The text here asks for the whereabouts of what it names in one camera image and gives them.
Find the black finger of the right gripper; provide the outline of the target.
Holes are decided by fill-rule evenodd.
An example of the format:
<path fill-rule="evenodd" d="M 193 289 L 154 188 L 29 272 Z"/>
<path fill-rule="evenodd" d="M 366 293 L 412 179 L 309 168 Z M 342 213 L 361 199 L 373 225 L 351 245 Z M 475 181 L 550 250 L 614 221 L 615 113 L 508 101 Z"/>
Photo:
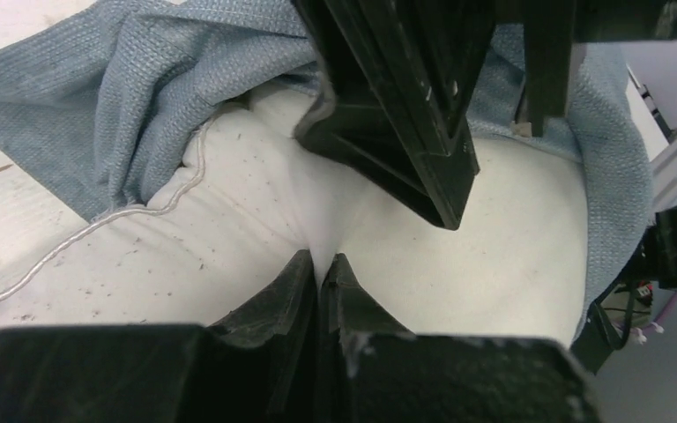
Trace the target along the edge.
<path fill-rule="evenodd" d="M 491 1 L 298 1 L 320 92 L 299 144 L 455 230 L 479 165 L 465 117 L 495 29 Z"/>

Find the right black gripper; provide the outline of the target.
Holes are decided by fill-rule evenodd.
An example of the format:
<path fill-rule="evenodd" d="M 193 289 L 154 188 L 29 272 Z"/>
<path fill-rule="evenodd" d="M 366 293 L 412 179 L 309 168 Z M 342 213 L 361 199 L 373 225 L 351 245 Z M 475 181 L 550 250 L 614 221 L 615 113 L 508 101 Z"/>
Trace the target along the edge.
<path fill-rule="evenodd" d="M 525 89 L 534 137 L 566 114 L 573 41 L 675 41 L 677 0 L 496 1 L 499 23 L 524 26 Z"/>

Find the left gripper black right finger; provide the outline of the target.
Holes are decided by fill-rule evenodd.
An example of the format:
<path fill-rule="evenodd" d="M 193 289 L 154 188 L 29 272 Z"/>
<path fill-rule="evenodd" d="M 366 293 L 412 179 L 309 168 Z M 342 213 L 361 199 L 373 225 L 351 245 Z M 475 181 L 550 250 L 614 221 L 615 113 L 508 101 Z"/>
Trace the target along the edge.
<path fill-rule="evenodd" d="M 584 371 L 543 338 L 421 335 L 343 254 L 321 289 L 324 422 L 598 422 Z"/>

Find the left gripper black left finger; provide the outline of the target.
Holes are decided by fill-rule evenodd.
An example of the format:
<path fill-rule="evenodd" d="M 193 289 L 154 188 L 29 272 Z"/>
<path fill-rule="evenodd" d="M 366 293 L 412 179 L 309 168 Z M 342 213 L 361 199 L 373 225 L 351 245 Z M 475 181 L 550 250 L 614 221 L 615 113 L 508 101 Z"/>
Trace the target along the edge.
<path fill-rule="evenodd" d="M 310 422 L 316 285 L 297 252 L 214 325 L 0 330 L 0 422 Z"/>

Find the white pillow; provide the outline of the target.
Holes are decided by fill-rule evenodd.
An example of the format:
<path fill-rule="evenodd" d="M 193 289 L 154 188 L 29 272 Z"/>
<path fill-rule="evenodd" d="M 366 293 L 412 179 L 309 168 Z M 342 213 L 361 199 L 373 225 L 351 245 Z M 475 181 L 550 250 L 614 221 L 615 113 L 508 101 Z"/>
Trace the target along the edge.
<path fill-rule="evenodd" d="M 146 205 L 90 222 L 32 182 L 0 189 L 0 328 L 214 323 L 306 249 L 317 274 L 346 255 L 413 331 L 570 343 L 586 273 L 578 164 L 478 138 L 462 225 L 439 229 L 298 146 L 310 102 L 268 84 L 226 104 Z"/>

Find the patchwork green beige pillowcase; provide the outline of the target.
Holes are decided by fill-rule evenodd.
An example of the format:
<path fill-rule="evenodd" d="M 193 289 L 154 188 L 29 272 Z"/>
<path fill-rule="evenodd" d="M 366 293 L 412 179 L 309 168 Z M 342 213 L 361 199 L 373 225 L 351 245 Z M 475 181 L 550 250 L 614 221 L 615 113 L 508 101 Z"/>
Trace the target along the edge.
<path fill-rule="evenodd" d="M 642 238 L 651 170 L 612 46 L 589 47 L 565 121 L 512 137 L 521 44 L 517 29 L 496 33 L 469 114 L 474 142 L 518 142 L 582 168 L 586 273 L 571 343 Z M 90 222 L 146 205 L 226 104 L 268 84 L 312 100 L 318 77 L 286 1 L 99 1 L 0 50 L 0 149 Z"/>

